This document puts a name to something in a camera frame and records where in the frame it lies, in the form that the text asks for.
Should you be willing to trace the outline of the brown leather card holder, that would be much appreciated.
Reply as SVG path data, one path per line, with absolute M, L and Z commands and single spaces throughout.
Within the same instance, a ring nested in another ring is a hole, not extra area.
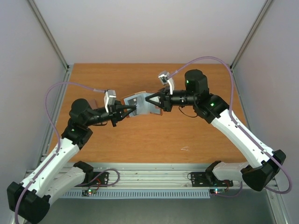
M 161 109 L 146 102 L 145 97 L 148 95 L 149 95 L 149 93 L 145 92 L 145 91 L 138 92 L 138 93 L 132 94 L 130 96 L 124 97 L 120 101 L 118 101 L 116 99 L 114 104 L 128 105 L 128 103 L 127 103 L 128 98 L 137 97 L 137 116 L 138 115 L 146 115 L 146 114 L 162 115 Z M 92 115 L 101 116 L 101 117 L 109 116 L 109 113 L 106 112 L 106 110 L 105 110 L 105 106 L 96 107 L 96 101 L 91 103 L 89 106 L 90 106 L 90 108 L 87 109 L 87 111 L 91 112 Z

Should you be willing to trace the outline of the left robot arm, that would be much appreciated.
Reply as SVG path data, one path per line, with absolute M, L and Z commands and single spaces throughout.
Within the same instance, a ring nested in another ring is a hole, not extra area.
M 75 156 L 92 135 L 91 126 L 111 121 L 113 126 L 136 110 L 134 105 L 124 105 L 113 100 L 111 105 L 92 109 L 86 99 L 75 100 L 69 112 L 70 119 L 59 135 L 55 148 L 43 162 L 20 183 L 12 182 L 7 188 L 8 204 L 14 212 L 14 222 L 20 219 L 32 224 L 42 221 L 53 203 L 75 186 L 93 183 L 93 168 L 80 161 L 66 174 L 56 175 Z

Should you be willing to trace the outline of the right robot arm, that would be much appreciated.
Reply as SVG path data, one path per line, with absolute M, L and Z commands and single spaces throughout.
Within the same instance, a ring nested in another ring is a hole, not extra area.
M 192 106 L 196 115 L 222 132 L 246 158 L 244 163 L 215 161 L 206 170 L 210 185 L 221 181 L 245 182 L 255 191 L 263 190 L 283 165 L 286 155 L 282 150 L 272 150 L 263 144 L 233 113 L 220 97 L 210 93 L 208 79 L 200 70 L 185 73 L 185 89 L 175 90 L 169 74 L 160 74 L 166 87 L 145 98 L 164 112 L 173 106 Z

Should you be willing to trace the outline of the black VIP card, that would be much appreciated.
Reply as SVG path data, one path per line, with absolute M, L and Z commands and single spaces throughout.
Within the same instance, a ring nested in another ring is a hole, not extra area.
M 128 98 L 127 103 L 128 103 L 128 105 L 133 105 L 136 107 L 136 109 L 133 112 L 131 112 L 129 116 L 130 117 L 137 116 L 137 97 Z

